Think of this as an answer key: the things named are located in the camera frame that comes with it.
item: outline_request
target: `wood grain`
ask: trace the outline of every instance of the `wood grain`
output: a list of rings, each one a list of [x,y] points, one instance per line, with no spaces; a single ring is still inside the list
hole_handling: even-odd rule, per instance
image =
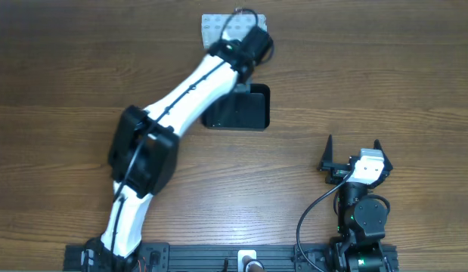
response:
[[[468,0],[0,0],[0,269],[60,270],[66,244],[104,231],[120,113],[188,76],[201,14],[236,6],[274,37],[254,75],[271,126],[194,125],[144,241],[294,244],[330,188],[315,171],[328,134],[339,162],[378,138],[401,269],[468,271]],[[334,226],[322,202],[302,239],[325,243]]]

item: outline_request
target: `white plastic part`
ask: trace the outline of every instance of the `white plastic part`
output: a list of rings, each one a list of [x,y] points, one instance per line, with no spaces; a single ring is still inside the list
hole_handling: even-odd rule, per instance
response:
[[[202,15],[202,40],[203,47],[209,48],[214,42],[220,39],[220,32],[225,25],[225,21],[230,17],[230,14],[204,14]],[[258,15],[258,26],[267,32],[267,24],[265,23],[265,15]],[[235,15],[230,23],[225,27],[223,39],[236,39],[242,41],[247,35],[252,26],[256,24],[256,18],[249,13]]]
[[[385,159],[381,150],[361,148],[360,160],[355,163],[355,171],[348,182],[370,185],[380,178]]]
[[[119,183],[114,181],[113,186],[114,193],[116,193]],[[132,254],[141,242],[141,228],[143,227],[144,216],[153,199],[153,195],[149,193],[142,199],[139,199],[136,196],[136,192],[128,187],[128,185],[122,188],[121,194],[126,200],[119,214],[113,254],[126,257]],[[107,229],[101,235],[101,242],[108,250],[111,250],[111,240],[113,239],[114,223],[120,205],[120,198],[121,196],[114,202]]]
[[[190,85],[194,84],[202,76],[206,75],[214,67],[223,62],[217,56],[207,54],[198,68],[185,79],[175,90],[166,95],[162,100],[144,108],[148,116],[156,120]],[[191,124],[202,114],[208,106],[228,94],[237,83],[238,72],[232,70],[229,63],[222,64],[206,80],[200,82],[194,90],[186,94],[158,123],[168,128],[172,126],[176,135],[180,138]]]

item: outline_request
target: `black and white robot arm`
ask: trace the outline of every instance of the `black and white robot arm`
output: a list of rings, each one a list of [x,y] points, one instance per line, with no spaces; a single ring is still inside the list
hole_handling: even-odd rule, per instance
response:
[[[163,99],[122,113],[108,158],[115,193],[110,220],[101,239],[86,244],[83,264],[94,255],[111,264],[111,270],[132,269],[148,206],[173,175],[181,137],[211,104],[245,83],[272,45],[258,26],[242,41],[223,35],[197,69]]]

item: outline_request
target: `wooden table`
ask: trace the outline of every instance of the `wooden table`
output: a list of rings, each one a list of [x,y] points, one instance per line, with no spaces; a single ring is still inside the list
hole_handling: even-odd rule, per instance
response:
[[[292,245],[331,188],[315,171],[328,134],[337,162],[378,138],[401,269],[468,271],[468,0],[0,0],[0,269],[60,270],[66,244],[104,231],[120,113],[192,72],[202,14],[241,5],[276,44],[254,75],[271,126],[194,125],[144,241]],[[331,205],[303,242],[336,235]]]

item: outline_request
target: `wooden tabletop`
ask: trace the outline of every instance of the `wooden tabletop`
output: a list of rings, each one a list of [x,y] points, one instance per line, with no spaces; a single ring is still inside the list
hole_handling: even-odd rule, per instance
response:
[[[237,6],[265,14],[276,45],[253,77],[271,125],[194,125],[143,240],[293,245],[331,188],[315,170],[328,135],[337,162],[378,138],[401,269],[468,271],[468,0],[0,0],[0,269],[60,270],[66,244],[102,234],[120,113],[186,78],[201,15]],[[304,243],[337,235],[331,205]]]

